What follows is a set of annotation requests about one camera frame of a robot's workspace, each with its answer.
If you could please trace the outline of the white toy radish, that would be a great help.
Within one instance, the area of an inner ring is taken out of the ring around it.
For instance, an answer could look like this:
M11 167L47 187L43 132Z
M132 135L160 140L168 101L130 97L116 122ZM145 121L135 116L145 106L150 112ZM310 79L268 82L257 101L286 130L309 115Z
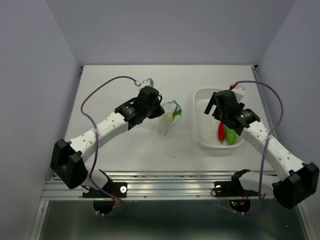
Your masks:
M178 123L182 116L182 109L178 105L165 105L163 122L166 129L172 128Z

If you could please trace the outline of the green toy pepper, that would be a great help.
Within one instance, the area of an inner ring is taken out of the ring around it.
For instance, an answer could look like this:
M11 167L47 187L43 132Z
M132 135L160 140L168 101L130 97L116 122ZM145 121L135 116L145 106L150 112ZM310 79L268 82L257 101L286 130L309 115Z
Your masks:
M237 141L236 132L233 129L228 128L227 126L225 126L225 128L224 128L224 132L225 132L227 144L229 146L234 145Z

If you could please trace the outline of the clear zip top bag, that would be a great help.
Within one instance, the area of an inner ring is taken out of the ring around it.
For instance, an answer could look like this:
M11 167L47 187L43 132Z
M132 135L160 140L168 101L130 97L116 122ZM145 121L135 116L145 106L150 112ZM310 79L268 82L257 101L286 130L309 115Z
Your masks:
M167 136L180 121L183 111L176 100L165 102L161 106L164 109L164 114L158 121L157 129L161 135Z

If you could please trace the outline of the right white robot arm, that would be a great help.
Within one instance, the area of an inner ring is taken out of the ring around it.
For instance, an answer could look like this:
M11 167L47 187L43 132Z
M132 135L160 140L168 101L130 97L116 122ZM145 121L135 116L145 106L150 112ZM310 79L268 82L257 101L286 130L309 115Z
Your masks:
M272 196L286 209L292 209L317 190L319 167L294 156L269 134L260 118L242 102L235 90L214 92L204 111L234 130L270 164L275 175L260 175L249 169L235 172L229 181L214 183L216 197L241 197L245 192Z

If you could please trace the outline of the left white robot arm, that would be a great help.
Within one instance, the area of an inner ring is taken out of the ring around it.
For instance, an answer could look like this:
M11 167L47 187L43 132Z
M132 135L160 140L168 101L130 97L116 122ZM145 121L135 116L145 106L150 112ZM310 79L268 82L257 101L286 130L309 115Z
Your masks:
M137 97L121 104L97 126L69 141L59 139L53 147L50 168L69 189L74 189L89 178L85 162L96 150L116 136L131 130L145 119L162 116L162 97L158 90L145 86Z

